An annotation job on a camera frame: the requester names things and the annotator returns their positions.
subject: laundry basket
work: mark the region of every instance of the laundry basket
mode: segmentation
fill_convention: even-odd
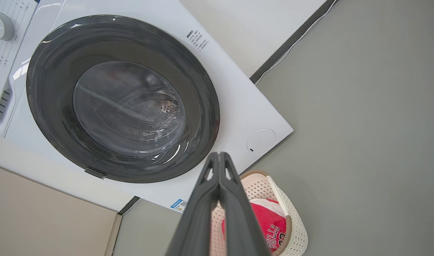
[[[286,236],[272,256],[301,256],[307,249],[308,237],[301,217],[288,196],[264,171],[249,171],[241,176],[242,186],[249,200],[273,199],[278,201],[286,216]],[[226,256],[226,242],[221,229],[225,211],[220,204],[212,211],[211,256]]]

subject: washing machine door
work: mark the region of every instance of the washing machine door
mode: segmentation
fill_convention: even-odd
[[[195,167],[220,110],[204,67],[179,41],[139,20],[83,17],[38,46],[27,73],[38,127],[98,177],[148,183]]]

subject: gray floor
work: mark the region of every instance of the gray floor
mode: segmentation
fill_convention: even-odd
[[[434,0],[340,0],[259,89],[295,132],[254,168],[298,209],[305,255],[434,255]],[[114,255],[162,255],[179,218],[137,205]]]

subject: front-loading washing machine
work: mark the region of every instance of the front-loading washing machine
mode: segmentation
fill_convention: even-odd
[[[292,131],[178,0],[0,0],[0,136],[68,172],[183,210]]]

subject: beige cabinet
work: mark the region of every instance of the beige cabinet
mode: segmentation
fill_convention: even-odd
[[[115,217],[0,169],[0,256],[102,256]]]

